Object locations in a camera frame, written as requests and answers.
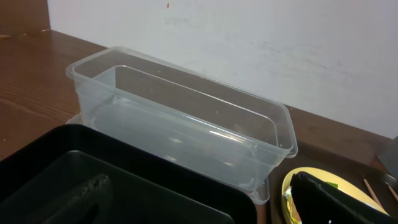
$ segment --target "table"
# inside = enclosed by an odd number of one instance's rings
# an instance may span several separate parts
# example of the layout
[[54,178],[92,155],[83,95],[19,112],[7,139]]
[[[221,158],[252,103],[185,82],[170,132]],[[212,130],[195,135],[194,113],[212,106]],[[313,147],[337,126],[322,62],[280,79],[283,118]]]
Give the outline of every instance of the table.
[[[52,30],[0,40],[0,160],[79,113],[73,81],[65,68],[104,49]],[[299,152],[314,147],[386,171],[375,153],[390,139],[288,109],[301,142]],[[257,206],[257,211],[259,223],[270,220],[266,215],[270,206]]]

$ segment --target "clear plastic container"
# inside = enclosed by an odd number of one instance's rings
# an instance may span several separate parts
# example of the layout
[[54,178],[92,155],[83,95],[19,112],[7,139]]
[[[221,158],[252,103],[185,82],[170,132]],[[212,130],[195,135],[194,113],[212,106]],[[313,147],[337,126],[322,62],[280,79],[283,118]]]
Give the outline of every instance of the clear plastic container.
[[254,191],[297,153],[287,108],[122,47],[71,64],[84,125]]

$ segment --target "dark tray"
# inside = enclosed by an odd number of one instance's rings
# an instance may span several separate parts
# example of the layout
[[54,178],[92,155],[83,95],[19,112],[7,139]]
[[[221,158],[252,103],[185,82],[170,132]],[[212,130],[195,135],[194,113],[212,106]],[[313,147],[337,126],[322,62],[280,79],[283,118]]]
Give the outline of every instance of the dark tray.
[[0,222],[35,213],[100,174],[112,186],[107,223],[256,223],[246,194],[77,124],[0,162]]

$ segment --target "black tray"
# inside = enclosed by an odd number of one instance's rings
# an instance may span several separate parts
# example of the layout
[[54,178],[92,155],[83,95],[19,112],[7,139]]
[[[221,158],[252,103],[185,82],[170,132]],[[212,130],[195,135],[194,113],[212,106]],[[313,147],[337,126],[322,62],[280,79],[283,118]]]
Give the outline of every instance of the black tray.
[[58,127],[0,162],[0,222],[29,216],[105,174],[107,223],[256,223],[244,193],[78,124]]

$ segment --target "white wall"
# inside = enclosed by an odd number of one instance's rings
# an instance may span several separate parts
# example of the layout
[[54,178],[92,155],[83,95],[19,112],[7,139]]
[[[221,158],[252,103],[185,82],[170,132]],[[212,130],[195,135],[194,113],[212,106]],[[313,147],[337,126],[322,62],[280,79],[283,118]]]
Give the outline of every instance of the white wall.
[[53,30],[398,135],[396,0],[48,1]]

